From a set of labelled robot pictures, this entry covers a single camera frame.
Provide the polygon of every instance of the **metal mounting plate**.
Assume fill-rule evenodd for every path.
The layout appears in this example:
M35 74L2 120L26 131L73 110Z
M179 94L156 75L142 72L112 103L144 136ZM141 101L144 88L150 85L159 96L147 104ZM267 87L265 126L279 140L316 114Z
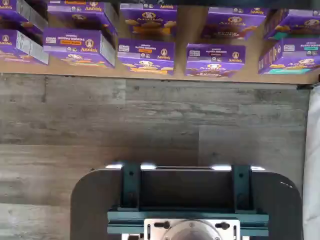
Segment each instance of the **metal mounting plate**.
M229 225L221 228L222 223ZM176 219L147 218L144 220L144 240L180 240L187 234L200 234L204 240L240 240L240 221L237 219Z

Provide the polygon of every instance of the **cookie illustration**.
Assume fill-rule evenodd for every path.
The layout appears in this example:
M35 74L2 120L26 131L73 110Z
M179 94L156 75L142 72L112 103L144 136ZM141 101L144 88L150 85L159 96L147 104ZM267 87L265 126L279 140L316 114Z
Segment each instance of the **cookie illustration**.
M139 23L136 20L132 20L132 19L125 20L125 23L131 26L139 25Z
M141 27L146 28L146 29L148 29L148 28L158 28L160 26L161 26L161 24L159 22L155 22L155 21L148 21L148 22L143 23L141 25Z
M157 67L153 67L153 66L141 66L139 67L139 69L145 69L145 70L157 70Z
M294 70L294 69L305 69L306 66L304 65L297 65L297 66L287 66L285 69L288 69L288 70Z
M72 18L73 18L74 20L85 20L85 19L86 19L85 16L82 16L82 15L80 15L80 14L73 14L73 15L72 15Z
M125 65L125 66L127 66L127 67L130 67L130 68L134 68L134 67L135 67L135 65L129 64L129 63L123 63L123 65Z
M300 64L312 64L314 63L315 60L314 59L311 59L311 58L308 58L308 59L303 59L303 60L300 60L299 63Z
M24 28L32 28L34 25L32 22L26 21L26 22L21 23L21 26Z
M165 28L173 28L177 25L177 22L176 21L167 21L165 24L164 24L164 27Z
M275 30L277 30L278 32L286 33L286 32L289 32L291 29L290 29L290 27L288 25L284 25L284 26L278 25L278 26L275 27Z
M283 69L283 68L285 68L286 66L285 65L283 65L283 64L271 64L270 65L270 68L272 68L272 69Z
M173 70L174 70L174 68L173 68L173 67L165 66L165 67L161 68L161 70L173 71Z
M242 32L247 33L247 32L250 32L250 31L254 31L256 29L257 29L257 26L248 26L245 29L243 29Z

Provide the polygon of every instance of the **white label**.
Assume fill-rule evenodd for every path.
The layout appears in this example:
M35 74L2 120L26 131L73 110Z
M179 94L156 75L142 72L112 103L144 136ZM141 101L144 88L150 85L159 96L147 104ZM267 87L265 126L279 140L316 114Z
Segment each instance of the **white label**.
M100 44L100 53L104 56L105 59L112 65L115 66L116 64L116 51L112 47L112 45L101 35Z
M24 0L18 0L16 2L16 9L17 12L26 20L30 20L31 7Z
M46 44L56 44L57 43L57 38L56 37L47 36L45 38L45 43Z
M34 41L31 41L30 56L43 62L44 64L49 63L49 54L44 51L44 48L42 46Z
M127 45L119 45L119 52L129 52L130 46Z
M198 51L198 50L190 50L189 51L189 56L190 57L200 57L200 51Z
M285 52L293 52L295 50L295 45L284 45L283 51Z
M17 32L17 44L16 48L20 51L24 52L25 54L30 53L30 43L31 40L27 36L23 35L21 32Z

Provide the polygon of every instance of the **metal bracket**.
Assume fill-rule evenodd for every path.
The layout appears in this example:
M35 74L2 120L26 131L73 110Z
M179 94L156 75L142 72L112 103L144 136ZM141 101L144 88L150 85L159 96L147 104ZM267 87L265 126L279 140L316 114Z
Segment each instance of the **metal bracket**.
M251 168L248 165L232 166L234 212L253 211Z
M122 167L122 196L119 209L138 211L140 201L140 177L139 164L126 163Z

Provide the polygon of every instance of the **cookie box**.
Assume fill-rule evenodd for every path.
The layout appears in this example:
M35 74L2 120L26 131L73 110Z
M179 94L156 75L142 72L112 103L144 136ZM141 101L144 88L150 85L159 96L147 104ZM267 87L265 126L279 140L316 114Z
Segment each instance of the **cookie box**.
M258 73L305 74L319 67L319 38L282 38L259 58Z
M5 21L20 24L26 31L39 38L42 38L43 31L48 26L47 20L24 0L0 1L0 17Z
M73 22L80 29L88 25L90 29L106 28L109 33L117 34L119 17L109 2L51 0L48 13L62 21Z
M134 34L168 36L176 34L177 6L121 3L120 11Z
M116 51L99 30L46 28L43 49L72 66L115 66Z
M264 38L279 40L288 34L320 34L320 11L279 9L264 26Z
M120 38L118 59L131 72L173 75L173 42Z
M240 45L188 44L187 76L231 77L246 61L246 47Z
M248 39L265 20L267 8L209 7L202 38Z
M48 65L43 47L17 30L0 29L0 59L6 62Z

